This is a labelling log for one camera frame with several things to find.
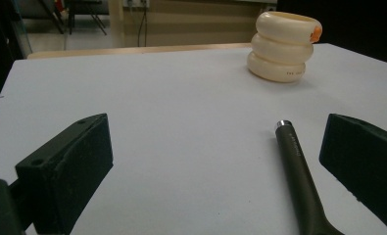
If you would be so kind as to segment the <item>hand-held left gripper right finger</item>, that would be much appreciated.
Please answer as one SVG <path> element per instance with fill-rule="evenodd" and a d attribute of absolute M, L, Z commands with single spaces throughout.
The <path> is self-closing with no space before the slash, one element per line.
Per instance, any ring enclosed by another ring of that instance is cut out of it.
<path fill-rule="evenodd" d="M 331 114 L 319 161 L 387 226 L 387 131 Z"/>

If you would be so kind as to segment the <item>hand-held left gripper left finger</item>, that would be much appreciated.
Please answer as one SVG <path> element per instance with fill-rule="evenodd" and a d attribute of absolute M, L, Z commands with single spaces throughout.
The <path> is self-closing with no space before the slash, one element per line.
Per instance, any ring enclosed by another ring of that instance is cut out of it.
<path fill-rule="evenodd" d="M 17 183 L 37 233 L 70 235 L 112 167 L 105 114 L 73 123 L 20 161 Z"/>

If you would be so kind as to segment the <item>cream ringed utensil holder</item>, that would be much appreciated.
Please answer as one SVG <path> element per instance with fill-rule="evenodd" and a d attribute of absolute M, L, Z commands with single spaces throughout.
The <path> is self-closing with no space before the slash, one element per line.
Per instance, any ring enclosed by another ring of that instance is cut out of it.
<path fill-rule="evenodd" d="M 322 35 L 321 23 L 306 16 L 269 11 L 259 15 L 256 29 L 247 58 L 248 69 L 276 82 L 301 79 L 314 43 Z"/>

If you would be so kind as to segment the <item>black tripod stand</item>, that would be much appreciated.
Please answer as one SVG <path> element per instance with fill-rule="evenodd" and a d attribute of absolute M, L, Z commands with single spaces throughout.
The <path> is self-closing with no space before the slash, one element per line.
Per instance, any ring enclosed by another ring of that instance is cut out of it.
<path fill-rule="evenodd" d="M 64 23 L 61 19 L 61 13 L 56 7 L 56 2 L 58 0 L 36 0 L 38 5 L 43 9 L 43 12 L 48 16 L 49 20 L 55 25 L 58 31 L 61 34 L 65 32 L 61 29 L 61 25 Z M 97 24 L 104 34 L 107 34 L 105 31 L 105 25 L 100 20 L 98 14 L 94 11 L 93 6 L 101 5 L 102 0 L 64 0 L 66 2 L 68 20 L 67 20 L 67 29 L 69 34 L 73 33 L 75 28 L 75 16 L 77 15 L 77 9 L 80 8 L 85 14 L 88 14 L 92 21 Z"/>

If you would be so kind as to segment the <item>wooden shelf unit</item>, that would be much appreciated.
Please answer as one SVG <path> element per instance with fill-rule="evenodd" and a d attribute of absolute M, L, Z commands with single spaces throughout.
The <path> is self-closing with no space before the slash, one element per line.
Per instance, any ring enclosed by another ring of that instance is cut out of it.
<path fill-rule="evenodd" d="M 108 0 L 113 45 L 153 47 L 247 43 L 255 22 L 277 0 L 147 0 L 149 7 L 125 7 Z"/>

